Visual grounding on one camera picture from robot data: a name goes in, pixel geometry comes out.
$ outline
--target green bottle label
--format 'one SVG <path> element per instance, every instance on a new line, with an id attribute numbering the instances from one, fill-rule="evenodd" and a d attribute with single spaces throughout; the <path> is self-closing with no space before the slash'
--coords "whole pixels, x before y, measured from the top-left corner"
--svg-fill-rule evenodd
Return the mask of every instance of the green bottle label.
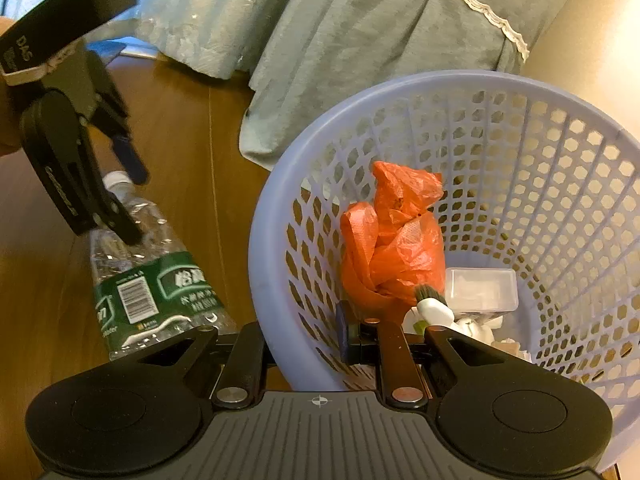
<path id="1" fill-rule="evenodd" d="M 94 288 L 95 313 L 110 351 L 173 316 L 225 318 L 224 306 L 188 252 L 166 254 Z"/>

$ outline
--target barcode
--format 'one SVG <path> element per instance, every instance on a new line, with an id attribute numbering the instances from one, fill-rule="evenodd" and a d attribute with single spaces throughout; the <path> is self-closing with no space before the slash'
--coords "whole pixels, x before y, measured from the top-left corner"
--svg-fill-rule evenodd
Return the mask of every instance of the barcode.
<path id="1" fill-rule="evenodd" d="M 118 294 L 131 324 L 158 313 L 158 307 L 144 276 L 118 285 Z"/>

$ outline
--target plastic water bottle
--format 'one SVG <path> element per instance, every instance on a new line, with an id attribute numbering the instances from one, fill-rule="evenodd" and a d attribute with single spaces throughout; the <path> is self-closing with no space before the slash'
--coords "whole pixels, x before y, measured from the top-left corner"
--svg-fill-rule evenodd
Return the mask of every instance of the plastic water bottle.
<path id="1" fill-rule="evenodd" d="M 156 204 L 137 197 L 123 171 L 107 174 L 104 185 L 143 232 L 142 242 L 135 246 L 107 228 L 91 233 L 95 313 L 110 358 L 195 326 L 215 326 L 221 334 L 236 332 L 235 322 Z"/>

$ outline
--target lace trim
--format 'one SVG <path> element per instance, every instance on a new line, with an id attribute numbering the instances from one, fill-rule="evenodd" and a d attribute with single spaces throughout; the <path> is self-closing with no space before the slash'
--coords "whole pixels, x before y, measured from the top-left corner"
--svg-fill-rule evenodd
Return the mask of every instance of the lace trim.
<path id="1" fill-rule="evenodd" d="M 522 60 L 526 61 L 527 57 L 529 57 L 529 46 L 524 41 L 522 35 L 511 27 L 508 20 L 501 18 L 498 16 L 492 8 L 487 4 L 481 4 L 478 0 L 463 0 L 470 9 L 475 10 L 476 12 L 481 12 L 487 18 L 489 23 L 498 27 L 505 37 L 513 43 L 518 52 L 522 56 Z"/>

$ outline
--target screw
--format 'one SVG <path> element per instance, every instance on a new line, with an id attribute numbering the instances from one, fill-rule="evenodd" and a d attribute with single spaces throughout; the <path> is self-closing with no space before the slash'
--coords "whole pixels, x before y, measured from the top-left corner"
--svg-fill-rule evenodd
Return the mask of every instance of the screw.
<path id="1" fill-rule="evenodd" d="M 100 216 L 98 216 L 98 213 L 94 213 L 93 218 L 94 218 L 95 224 L 98 227 L 104 227 L 104 222 L 102 221 L 102 218 L 100 218 Z"/>
<path id="2" fill-rule="evenodd" d="M 418 388 L 412 388 L 410 386 L 403 386 L 402 388 L 396 388 L 391 393 L 391 396 L 398 402 L 418 402 L 422 399 L 422 392 Z"/>
<path id="3" fill-rule="evenodd" d="M 249 394 L 242 388 L 230 386 L 228 388 L 222 388 L 221 390 L 218 390 L 216 396 L 222 402 L 235 404 L 236 402 L 242 402 L 243 400 L 245 400 L 249 396 Z"/>

